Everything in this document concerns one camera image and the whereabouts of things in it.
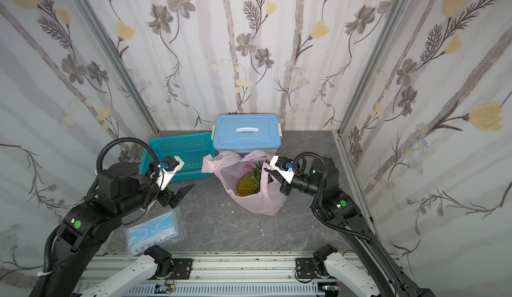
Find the pink plastic bag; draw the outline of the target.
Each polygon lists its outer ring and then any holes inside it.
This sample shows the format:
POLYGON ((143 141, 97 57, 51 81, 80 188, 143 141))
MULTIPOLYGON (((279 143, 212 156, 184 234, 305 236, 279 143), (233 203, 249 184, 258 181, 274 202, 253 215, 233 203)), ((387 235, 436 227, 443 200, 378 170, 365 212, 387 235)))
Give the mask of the pink plastic bag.
POLYGON ((284 205, 287 197, 280 192, 281 183, 271 176, 272 156, 261 150, 241 154, 225 151, 203 158, 203 173, 214 174, 226 193, 244 209, 273 216, 284 205))

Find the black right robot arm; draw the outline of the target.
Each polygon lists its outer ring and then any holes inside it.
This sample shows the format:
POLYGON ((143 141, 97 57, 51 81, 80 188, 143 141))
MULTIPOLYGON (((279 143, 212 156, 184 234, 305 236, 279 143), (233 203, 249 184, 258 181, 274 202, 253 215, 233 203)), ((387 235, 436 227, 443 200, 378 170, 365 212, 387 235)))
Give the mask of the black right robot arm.
POLYGON ((339 186, 339 170, 331 158, 303 152, 290 160, 274 156, 267 168, 288 196, 292 190, 312 196, 310 209, 322 225, 349 243, 365 270, 350 264, 332 245, 313 253, 318 276, 336 278, 357 296, 433 296, 397 265, 370 229, 359 206, 339 186))

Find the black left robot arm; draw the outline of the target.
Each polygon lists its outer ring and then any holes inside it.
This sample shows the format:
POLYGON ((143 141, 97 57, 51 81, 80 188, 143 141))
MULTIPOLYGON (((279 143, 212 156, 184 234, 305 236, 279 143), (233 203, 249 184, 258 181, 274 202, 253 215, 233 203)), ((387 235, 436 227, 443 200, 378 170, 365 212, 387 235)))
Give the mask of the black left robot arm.
POLYGON ((124 217, 139 209, 147 210, 154 202, 176 208, 190 188, 174 194, 167 185, 184 164, 178 156, 160 160, 147 143, 137 138, 109 142, 97 157, 96 177, 83 203, 73 207, 48 236, 43 271, 30 295, 71 296, 86 266, 110 234, 122 226, 124 217), (103 168, 108 151, 125 142, 140 145, 152 157, 149 175, 141 175, 131 162, 103 168))

